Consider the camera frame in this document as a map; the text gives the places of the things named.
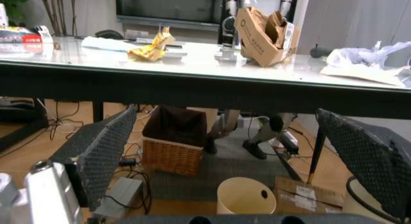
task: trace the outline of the table leg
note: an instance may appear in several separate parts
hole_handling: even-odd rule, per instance
[[[93,101],[93,122],[99,122],[104,119],[104,102]]]
[[[322,147],[324,146],[324,142],[325,142],[325,133],[321,129],[321,127],[318,127],[317,139],[315,140],[315,147],[314,147],[314,152],[312,154],[311,166],[310,166],[309,175],[308,175],[308,183],[310,184],[314,177],[315,169],[317,168],[317,163],[318,163],[318,160],[320,159],[320,155],[321,155]]]

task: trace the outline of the sticker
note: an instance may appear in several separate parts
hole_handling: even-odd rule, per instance
[[[315,209],[317,208],[317,205],[315,204],[314,200],[302,197],[300,195],[295,195],[295,206],[310,210],[312,212],[315,212]]]
[[[47,29],[46,26],[38,26],[38,30],[37,32],[40,34],[41,36],[41,40],[43,41],[43,43],[53,43],[53,38],[50,35],[49,30]]]
[[[334,210],[334,209],[329,209],[329,208],[325,208],[325,212],[326,213],[341,213],[340,211]]]
[[[295,195],[294,197],[281,194],[280,195],[281,199],[288,200],[290,202],[293,202],[295,206],[315,212],[317,205],[315,204],[315,201],[311,199],[307,199],[305,197],[302,197],[300,195]]]
[[[291,196],[285,195],[285,194],[281,194],[280,198],[284,199],[284,200],[288,200],[290,202],[295,202],[295,199]]]
[[[297,186],[296,193],[303,197],[315,200],[315,192],[313,189]]]
[[[281,57],[281,60],[283,61],[287,55],[288,52],[290,51],[291,47],[291,40],[293,39],[293,34],[294,34],[294,25],[292,23],[287,23],[287,28],[285,31],[285,36],[284,36],[284,45],[283,45],[283,55]]]

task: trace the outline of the black table frame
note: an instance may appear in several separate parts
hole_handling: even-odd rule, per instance
[[[411,119],[411,90],[340,86],[86,66],[0,61],[0,95],[91,100],[94,119],[103,101],[239,109],[261,114],[314,114],[324,108],[345,116]],[[317,138],[311,171],[320,157]]]

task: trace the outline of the white cylinder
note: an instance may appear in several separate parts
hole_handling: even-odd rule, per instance
[[[217,199],[217,214],[272,214],[277,205],[267,186],[246,177],[233,177],[222,182]]]

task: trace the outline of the cardboard box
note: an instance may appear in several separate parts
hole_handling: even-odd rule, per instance
[[[335,213],[344,202],[337,192],[282,177],[275,179],[274,194],[277,214]]]
[[[300,30],[287,23],[283,49],[274,46],[265,33],[268,17],[255,8],[238,10],[235,27],[240,35],[241,54],[253,58],[265,67],[283,61],[288,55],[296,53]]]

